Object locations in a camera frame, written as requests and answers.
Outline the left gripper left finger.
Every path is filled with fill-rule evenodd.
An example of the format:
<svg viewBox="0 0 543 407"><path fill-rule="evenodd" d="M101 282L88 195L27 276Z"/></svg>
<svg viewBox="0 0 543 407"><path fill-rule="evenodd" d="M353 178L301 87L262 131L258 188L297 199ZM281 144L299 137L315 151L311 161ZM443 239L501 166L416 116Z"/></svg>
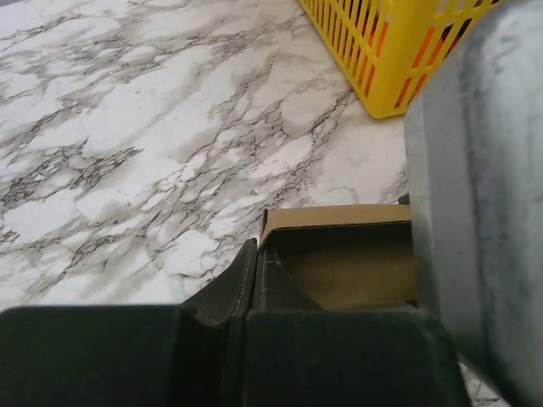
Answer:
<svg viewBox="0 0 543 407"><path fill-rule="evenodd" d="M251 238L218 277L182 303L177 347L179 406L235 405L257 257L257 242Z"/></svg>

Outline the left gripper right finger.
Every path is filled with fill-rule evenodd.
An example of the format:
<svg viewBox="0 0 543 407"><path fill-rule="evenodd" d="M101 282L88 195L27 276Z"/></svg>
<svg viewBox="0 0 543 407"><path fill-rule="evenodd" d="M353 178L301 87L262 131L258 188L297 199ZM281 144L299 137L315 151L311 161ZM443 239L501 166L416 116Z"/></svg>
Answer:
<svg viewBox="0 0 543 407"><path fill-rule="evenodd" d="M324 406L327 403L326 320L286 271L277 250L257 263L252 307L252 405Z"/></svg>

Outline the brown cardboard box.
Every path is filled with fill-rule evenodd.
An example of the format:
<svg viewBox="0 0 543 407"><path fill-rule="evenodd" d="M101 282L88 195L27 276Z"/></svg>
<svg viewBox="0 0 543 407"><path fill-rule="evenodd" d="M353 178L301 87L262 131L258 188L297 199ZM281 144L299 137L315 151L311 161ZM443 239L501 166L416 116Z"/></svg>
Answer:
<svg viewBox="0 0 543 407"><path fill-rule="evenodd" d="M260 252L268 275L284 273L326 310L387 309L417 302L407 204L266 210Z"/></svg>

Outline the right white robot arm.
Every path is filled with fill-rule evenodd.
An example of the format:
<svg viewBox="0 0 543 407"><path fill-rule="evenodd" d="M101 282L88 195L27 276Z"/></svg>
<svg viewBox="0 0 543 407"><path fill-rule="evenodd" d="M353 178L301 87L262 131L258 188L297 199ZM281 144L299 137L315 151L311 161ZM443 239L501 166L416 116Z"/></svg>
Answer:
<svg viewBox="0 0 543 407"><path fill-rule="evenodd" d="M542 403L542 4L505 1L405 117L417 301L512 406Z"/></svg>

